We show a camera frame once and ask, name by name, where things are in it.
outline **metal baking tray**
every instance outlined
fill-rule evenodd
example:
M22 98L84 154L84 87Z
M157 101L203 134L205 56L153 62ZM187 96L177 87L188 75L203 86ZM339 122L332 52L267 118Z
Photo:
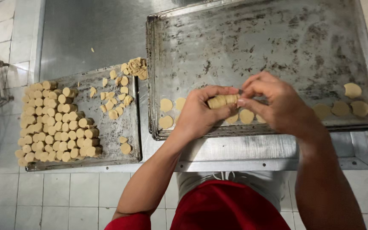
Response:
M344 96L345 83L363 89L368 103L368 34L359 0L221 0L147 17L149 132L166 139L160 100L175 101L207 85L240 88L252 74L270 71L291 84L309 106ZM368 115L329 116L331 131L368 129ZM204 137L275 133L268 125L217 124Z
M108 113L106 112L104 114L100 109L100 105L107 102L106 100L100 100L100 92L115 92L115 98L120 94L121 86L116 86L115 81L111 80L109 75L111 70L115 70L117 76L123 76L120 67L121 65L114 65L53 80L58 82L58 88L60 89L70 87L79 90L79 94L74 99L74 104L78 105L78 110L83 111L87 118L93 118L95 124L97 124L97 128L100 132L100 145L102 146L102 154L100 157L86 157L83 160L76 160L74 162L32 162L26 168L27 171L120 165L135 163L142 160L137 78L131 75L127 76L129 78L129 84L127 85L129 88L129 95L131 95L134 100L124 109L123 115L116 120L110 120ZM108 79L108 84L105 87L102 85L104 77ZM93 98L90 98L90 87L92 86L97 89L97 93ZM128 155L122 154L120 150L120 136L128 138L128 143L132 146L132 150Z

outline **hand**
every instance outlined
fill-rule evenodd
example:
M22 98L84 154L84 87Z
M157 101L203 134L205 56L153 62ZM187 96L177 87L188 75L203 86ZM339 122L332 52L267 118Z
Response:
M237 94L234 87L207 86L190 92L181 111L174 132L186 141L204 136L219 120L226 119L236 111L236 104L210 109L206 101L216 95Z
M251 76L242 85L243 93L238 106L258 113L272 129L294 135L300 139L316 138L319 131L327 130L288 83L268 72ZM265 95L269 105L264 105L253 96Z

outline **red shirt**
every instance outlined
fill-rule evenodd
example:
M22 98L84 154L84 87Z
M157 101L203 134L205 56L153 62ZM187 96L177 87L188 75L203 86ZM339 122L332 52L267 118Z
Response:
M111 221L105 230L151 229L150 217L136 213ZM178 204L171 229L287 229L278 210L250 187L227 180L208 180Z

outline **forearm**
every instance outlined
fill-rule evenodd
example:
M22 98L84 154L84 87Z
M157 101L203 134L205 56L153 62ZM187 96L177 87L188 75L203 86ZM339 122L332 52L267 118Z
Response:
M365 229L356 198L346 180L329 133L298 139L296 202L307 229Z
M113 219L137 212L151 214L159 205L171 175L187 144L173 132L127 183Z

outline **person's left hand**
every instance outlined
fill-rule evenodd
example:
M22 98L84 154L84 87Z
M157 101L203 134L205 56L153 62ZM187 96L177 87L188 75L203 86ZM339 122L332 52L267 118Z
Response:
M191 91L181 111L174 132L179 133L188 142L204 136L215 123L228 118L236 110L236 104L210 109L206 101L216 95L237 94L238 91L237 88L229 86L207 86Z

